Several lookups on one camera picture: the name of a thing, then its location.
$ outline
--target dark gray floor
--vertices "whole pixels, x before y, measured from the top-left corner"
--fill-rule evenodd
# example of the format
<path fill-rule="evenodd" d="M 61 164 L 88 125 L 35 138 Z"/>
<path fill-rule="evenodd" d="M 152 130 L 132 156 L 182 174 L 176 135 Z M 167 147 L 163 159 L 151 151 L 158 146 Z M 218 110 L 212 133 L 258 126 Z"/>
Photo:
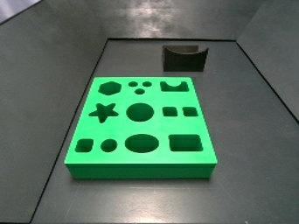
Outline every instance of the dark gray floor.
<path fill-rule="evenodd" d="M 203 73 L 164 73 L 162 46 L 210 48 Z M 96 76 L 191 76 L 219 164 L 211 179 L 73 180 L 69 131 L 35 223 L 299 221 L 299 126 L 234 42 L 109 41 Z"/>

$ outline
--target green foam tray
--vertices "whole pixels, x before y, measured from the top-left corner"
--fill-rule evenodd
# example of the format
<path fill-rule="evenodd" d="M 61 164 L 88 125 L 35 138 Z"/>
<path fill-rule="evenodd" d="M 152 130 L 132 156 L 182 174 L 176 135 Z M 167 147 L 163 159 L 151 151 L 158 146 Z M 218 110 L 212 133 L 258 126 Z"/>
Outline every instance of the green foam tray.
<path fill-rule="evenodd" d="M 93 79 L 64 164 L 75 179 L 208 178 L 218 163 L 192 79 Z"/>

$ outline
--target small circle hole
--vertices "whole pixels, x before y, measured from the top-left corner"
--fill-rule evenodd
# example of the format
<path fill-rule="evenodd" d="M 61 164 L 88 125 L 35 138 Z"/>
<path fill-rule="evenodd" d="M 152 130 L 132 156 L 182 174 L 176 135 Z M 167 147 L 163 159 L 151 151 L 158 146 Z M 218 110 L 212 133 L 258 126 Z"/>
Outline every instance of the small circle hole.
<path fill-rule="evenodd" d="M 139 88 L 139 89 L 135 91 L 135 93 L 136 93 L 138 95 L 142 95 L 144 92 L 146 92 L 146 91 L 144 91 L 142 88 Z"/>
<path fill-rule="evenodd" d="M 143 83 L 143 86 L 147 87 L 147 88 L 150 88 L 150 87 L 152 86 L 152 82 L 146 81 L 146 82 Z"/>
<path fill-rule="evenodd" d="M 131 81 L 131 82 L 128 83 L 128 86 L 130 86 L 131 88 L 134 88 L 134 87 L 138 86 L 138 83 L 136 83 L 135 81 Z"/>

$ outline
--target black curved block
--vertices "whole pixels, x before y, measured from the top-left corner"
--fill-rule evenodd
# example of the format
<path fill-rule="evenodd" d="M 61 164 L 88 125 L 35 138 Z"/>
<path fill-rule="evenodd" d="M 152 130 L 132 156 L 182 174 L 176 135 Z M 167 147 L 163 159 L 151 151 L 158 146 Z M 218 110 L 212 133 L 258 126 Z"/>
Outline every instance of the black curved block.
<path fill-rule="evenodd" d="M 202 72 L 210 48 L 199 52 L 196 45 L 163 46 L 163 70 L 166 72 Z"/>

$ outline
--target hexagon cutout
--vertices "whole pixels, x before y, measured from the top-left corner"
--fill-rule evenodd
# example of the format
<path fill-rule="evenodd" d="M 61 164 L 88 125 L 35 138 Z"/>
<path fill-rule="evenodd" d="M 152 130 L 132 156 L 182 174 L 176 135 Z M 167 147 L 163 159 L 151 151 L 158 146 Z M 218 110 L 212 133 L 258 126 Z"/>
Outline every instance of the hexagon cutout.
<path fill-rule="evenodd" d="M 115 95 L 120 92 L 120 89 L 122 89 L 122 84 L 113 82 L 113 81 L 109 81 L 104 84 L 101 84 L 99 86 L 99 92 L 103 94 L 103 95 Z"/>

